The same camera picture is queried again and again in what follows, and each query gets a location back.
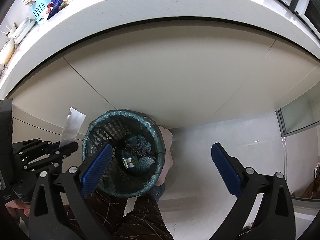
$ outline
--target trash bag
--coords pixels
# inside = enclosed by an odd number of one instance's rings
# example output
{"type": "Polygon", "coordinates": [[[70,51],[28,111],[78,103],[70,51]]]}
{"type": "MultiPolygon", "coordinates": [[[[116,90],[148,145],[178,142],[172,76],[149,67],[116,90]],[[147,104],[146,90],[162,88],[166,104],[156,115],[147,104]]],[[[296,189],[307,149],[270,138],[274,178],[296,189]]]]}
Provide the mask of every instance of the trash bag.
{"type": "Polygon", "coordinates": [[[165,145],[150,117],[130,110],[112,110],[100,116],[84,137],[83,160],[106,143],[112,146],[113,156],[98,187],[109,195],[129,198],[154,186],[164,166],[165,145]]]}

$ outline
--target microwave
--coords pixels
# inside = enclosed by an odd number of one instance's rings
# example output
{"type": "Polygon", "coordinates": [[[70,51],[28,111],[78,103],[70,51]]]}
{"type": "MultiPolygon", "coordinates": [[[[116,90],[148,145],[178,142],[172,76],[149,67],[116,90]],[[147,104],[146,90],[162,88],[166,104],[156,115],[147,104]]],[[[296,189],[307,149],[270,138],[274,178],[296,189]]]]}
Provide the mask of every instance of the microwave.
{"type": "Polygon", "coordinates": [[[294,12],[320,39],[320,12],[311,0],[299,0],[294,12]]]}

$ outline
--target brown pants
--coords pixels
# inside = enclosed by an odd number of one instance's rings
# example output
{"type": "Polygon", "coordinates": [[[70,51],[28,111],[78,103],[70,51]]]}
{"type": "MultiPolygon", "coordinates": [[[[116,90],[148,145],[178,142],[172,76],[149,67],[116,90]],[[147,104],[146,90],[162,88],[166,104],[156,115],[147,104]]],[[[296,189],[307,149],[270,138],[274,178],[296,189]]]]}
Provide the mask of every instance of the brown pants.
{"type": "MultiPolygon", "coordinates": [[[[156,200],[150,195],[139,196],[134,209],[125,217],[126,198],[109,196],[97,188],[93,194],[87,196],[86,201],[114,240],[173,239],[162,220],[156,200]]],[[[65,209],[71,229],[84,237],[70,206],[65,205],[65,209]]]]}

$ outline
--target silver screw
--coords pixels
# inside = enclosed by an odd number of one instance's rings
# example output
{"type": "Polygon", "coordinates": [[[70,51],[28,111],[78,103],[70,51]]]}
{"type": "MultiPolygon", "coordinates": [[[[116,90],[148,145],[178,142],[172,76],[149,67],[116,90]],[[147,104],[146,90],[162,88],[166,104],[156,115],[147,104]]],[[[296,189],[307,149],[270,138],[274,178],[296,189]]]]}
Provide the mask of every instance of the silver screw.
{"type": "Polygon", "coordinates": [[[283,178],[283,174],[281,172],[277,172],[276,173],[276,176],[279,178],[279,179],[282,179],[283,178]]]}
{"type": "Polygon", "coordinates": [[[245,169],[245,172],[248,173],[248,174],[254,174],[254,169],[248,167],[248,168],[245,169]]]}
{"type": "Polygon", "coordinates": [[[42,172],[40,173],[40,177],[41,177],[41,178],[44,178],[45,176],[47,176],[47,172],[46,172],[46,171],[42,171],[42,172]]]}
{"type": "Polygon", "coordinates": [[[78,168],[75,167],[75,166],[73,166],[73,167],[71,167],[71,168],[69,169],[69,172],[70,172],[71,174],[73,174],[73,173],[76,173],[77,170],[78,170],[78,168]]]}

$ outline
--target human hand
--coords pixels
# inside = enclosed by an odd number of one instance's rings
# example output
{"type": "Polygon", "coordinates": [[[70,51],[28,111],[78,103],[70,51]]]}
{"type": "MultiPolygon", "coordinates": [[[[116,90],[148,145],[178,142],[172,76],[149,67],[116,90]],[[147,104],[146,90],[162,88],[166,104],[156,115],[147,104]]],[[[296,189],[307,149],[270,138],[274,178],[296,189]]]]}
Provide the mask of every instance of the human hand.
{"type": "Polygon", "coordinates": [[[19,200],[18,198],[17,199],[14,199],[6,204],[4,204],[7,208],[7,210],[9,211],[10,215],[13,217],[13,218],[18,218],[20,217],[18,212],[17,212],[17,209],[22,209],[24,214],[29,217],[30,215],[30,205],[27,205],[23,202],[21,202],[21,200],[19,200]]]}

